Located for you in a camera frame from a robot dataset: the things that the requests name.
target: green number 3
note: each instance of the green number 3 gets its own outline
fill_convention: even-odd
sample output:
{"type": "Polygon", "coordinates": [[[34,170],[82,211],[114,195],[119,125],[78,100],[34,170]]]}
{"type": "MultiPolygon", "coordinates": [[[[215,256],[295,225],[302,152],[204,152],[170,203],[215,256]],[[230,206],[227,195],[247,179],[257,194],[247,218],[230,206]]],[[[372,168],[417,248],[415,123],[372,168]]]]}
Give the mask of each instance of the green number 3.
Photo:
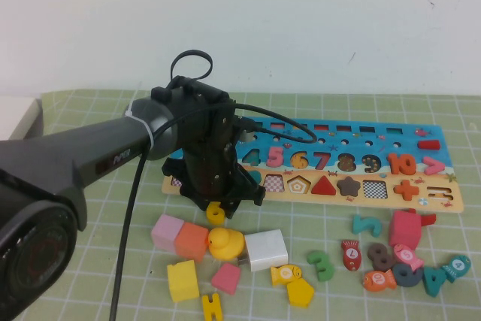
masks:
{"type": "Polygon", "coordinates": [[[307,263],[315,265],[317,279],[321,282],[329,281],[334,276],[334,266],[329,262],[329,255],[322,251],[313,251],[307,256],[307,263]]]}

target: red triangle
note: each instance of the red triangle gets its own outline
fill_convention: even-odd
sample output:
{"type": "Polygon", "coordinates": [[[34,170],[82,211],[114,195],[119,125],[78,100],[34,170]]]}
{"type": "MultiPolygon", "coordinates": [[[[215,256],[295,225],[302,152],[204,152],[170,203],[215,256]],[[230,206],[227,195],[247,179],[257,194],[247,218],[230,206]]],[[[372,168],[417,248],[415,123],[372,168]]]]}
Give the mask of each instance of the red triangle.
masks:
{"type": "Polygon", "coordinates": [[[326,176],[322,176],[310,192],[314,195],[336,195],[336,189],[326,176]]]}

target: orange plus sign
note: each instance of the orange plus sign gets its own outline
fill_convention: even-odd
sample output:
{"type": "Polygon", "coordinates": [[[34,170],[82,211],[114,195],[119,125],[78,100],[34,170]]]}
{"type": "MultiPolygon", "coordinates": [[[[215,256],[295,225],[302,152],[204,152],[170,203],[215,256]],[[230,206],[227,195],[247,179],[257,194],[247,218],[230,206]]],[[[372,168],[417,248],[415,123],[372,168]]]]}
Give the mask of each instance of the orange plus sign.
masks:
{"type": "Polygon", "coordinates": [[[416,186],[411,186],[408,180],[402,180],[400,186],[394,187],[394,193],[403,195],[403,200],[411,201],[413,195],[419,194],[419,188],[416,186]]]}

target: black cable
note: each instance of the black cable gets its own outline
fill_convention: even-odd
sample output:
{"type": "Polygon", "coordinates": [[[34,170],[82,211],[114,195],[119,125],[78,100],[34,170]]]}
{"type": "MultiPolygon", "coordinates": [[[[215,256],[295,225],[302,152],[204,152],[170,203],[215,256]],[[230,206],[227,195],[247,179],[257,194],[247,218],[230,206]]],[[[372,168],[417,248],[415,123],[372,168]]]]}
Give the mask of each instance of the black cable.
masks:
{"type": "MultiPolygon", "coordinates": [[[[171,80],[174,79],[174,67],[175,67],[175,65],[177,64],[177,62],[179,62],[182,58],[185,58],[186,56],[200,56],[201,58],[204,58],[205,60],[207,60],[209,62],[209,65],[210,65],[209,70],[204,75],[202,75],[201,77],[192,78],[192,80],[204,79],[212,72],[213,60],[212,60],[212,57],[209,54],[203,52],[202,50],[195,50],[195,49],[186,50],[185,52],[182,52],[181,54],[179,54],[174,59],[174,61],[172,62],[172,64],[171,64],[171,80]]],[[[173,86],[173,84],[169,84],[167,86],[167,89],[170,89],[172,86],[173,86]]]]}
{"type": "Polygon", "coordinates": [[[213,105],[209,105],[209,106],[204,107],[204,108],[195,109],[193,111],[185,113],[181,116],[178,116],[178,117],[176,117],[172,120],[169,120],[166,123],[162,124],[156,131],[154,131],[153,139],[155,141],[157,139],[157,137],[159,137],[163,132],[165,132],[167,129],[171,128],[173,125],[179,123],[181,120],[186,119],[187,117],[191,117],[194,114],[201,113],[201,112],[214,111],[214,110],[217,110],[217,109],[220,109],[220,108],[244,109],[246,111],[253,111],[253,112],[256,112],[256,113],[264,114],[265,116],[270,116],[270,117],[275,118],[277,120],[282,120],[283,122],[286,122],[286,123],[290,124],[291,126],[299,128],[301,131],[307,133],[311,137],[311,139],[304,139],[304,138],[300,138],[300,137],[292,137],[290,135],[284,135],[283,133],[274,132],[274,131],[271,131],[269,129],[265,129],[265,128],[262,128],[262,127],[254,128],[253,129],[254,131],[261,132],[261,133],[267,133],[269,135],[274,135],[274,136],[279,137],[279,138],[285,138],[285,139],[288,139],[290,141],[299,142],[299,143],[311,144],[311,143],[317,142],[317,136],[310,129],[308,129],[306,126],[304,126],[304,125],[302,125],[302,124],[300,124],[300,123],[298,123],[294,120],[291,120],[290,118],[285,117],[282,114],[278,114],[278,113],[275,113],[273,111],[268,111],[267,109],[256,107],[255,105],[241,104],[241,103],[213,104],[213,105]]]}
{"type": "Polygon", "coordinates": [[[130,190],[129,202],[127,203],[126,218],[123,221],[122,236],[120,238],[119,255],[117,257],[117,265],[115,270],[115,281],[113,282],[112,302],[110,303],[109,321],[115,321],[117,307],[119,305],[120,284],[122,282],[123,262],[126,257],[127,238],[129,237],[130,221],[134,210],[135,198],[137,196],[138,186],[141,182],[142,171],[144,170],[149,147],[146,147],[138,162],[137,171],[135,172],[134,181],[130,190]]]}
{"type": "MultiPolygon", "coordinates": [[[[208,76],[212,72],[212,67],[213,67],[213,62],[212,58],[205,52],[202,52],[201,50],[187,50],[186,52],[183,52],[177,56],[177,58],[172,62],[171,65],[171,79],[173,76],[173,71],[174,71],[174,66],[176,63],[182,59],[185,56],[200,56],[201,58],[206,59],[210,63],[210,68],[207,71],[206,74],[204,74],[201,77],[194,78],[194,80],[198,79],[203,79],[206,76],[208,76]]],[[[274,135],[280,138],[285,138],[290,141],[296,141],[299,143],[315,143],[317,141],[316,135],[309,130],[306,126],[295,122],[294,120],[291,120],[288,117],[283,116],[282,114],[277,114],[273,111],[268,111],[267,109],[256,107],[254,105],[249,105],[249,104],[238,104],[238,103],[220,103],[220,104],[213,104],[208,107],[204,108],[199,108],[197,110],[188,112],[186,114],[183,114],[182,116],[178,116],[172,120],[167,121],[164,123],[162,126],[160,126],[157,130],[154,131],[153,137],[154,141],[156,140],[157,137],[159,137],[162,133],[164,133],[167,129],[171,128],[173,125],[179,123],[181,120],[186,119],[187,117],[191,117],[194,114],[201,113],[201,112],[207,112],[207,111],[214,111],[218,110],[221,108],[234,108],[234,109],[244,109],[247,111],[254,111],[260,114],[264,114],[266,116],[275,118],[277,120],[282,120],[283,122],[286,122],[296,128],[299,128],[301,131],[304,131],[307,133],[311,139],[303,139],[303,138],[295,138],[290,135],[284,135],[282,133],[278,132],[273,132],[269,129],[264,129],[262,127],[256,127],[253,130],[261,133],[267,133],[269,135],[274,135]]],[[[123,273],[123,263],[126,257],[126,247],[127,247],[127,239],[129,237],[129,228],[130,228],[130,222],[132,220],[132,213],[134,210],[134,204],[135,204],[135,199],[137,197],[137,191],[139,184],[141,182],[141,177],[142,177],[142,172],[144,170],[145,162],[147,160],[147,155],[149,153],[149,147],[146,147],[145,150],[143,151],[141,155],[141,159],[138,163],[137,166],[137,171],[135,172],[134,180],[132,182],[132,188],[130,190],[130,196],[129,196],[129,201],[127,203],[127,209],[126,209],[126,216],[124,219],[123,223],[123,228],[122,228],[122,236],[120,237],[120,245],[119,245],[119,253],[117,256],[117,264],[116,264],[116,270],[115,270],[115,280],[113,282],[113,292],[112,292],[112,302],[110,303],[110,316],[109,316],[109,321],[115,321],[116,320],[116,313],[117,313],[117,308],[119,305],[119,297],[120,297],[120,286],[122,283],[122,273],[123,273]]]]}

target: orange cube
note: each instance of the orange cube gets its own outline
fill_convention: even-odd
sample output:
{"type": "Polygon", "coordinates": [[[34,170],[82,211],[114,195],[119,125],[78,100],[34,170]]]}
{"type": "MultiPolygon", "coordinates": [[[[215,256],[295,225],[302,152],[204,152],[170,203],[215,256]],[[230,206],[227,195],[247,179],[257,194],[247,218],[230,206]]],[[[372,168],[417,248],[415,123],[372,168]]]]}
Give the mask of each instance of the orange cube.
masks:
{"type": "Polygon", "coordinates": [[[175,253],[196,262],[202,262],[207,251],[209,230],[193,223],[185,222],[175,238],[175,253]]]}

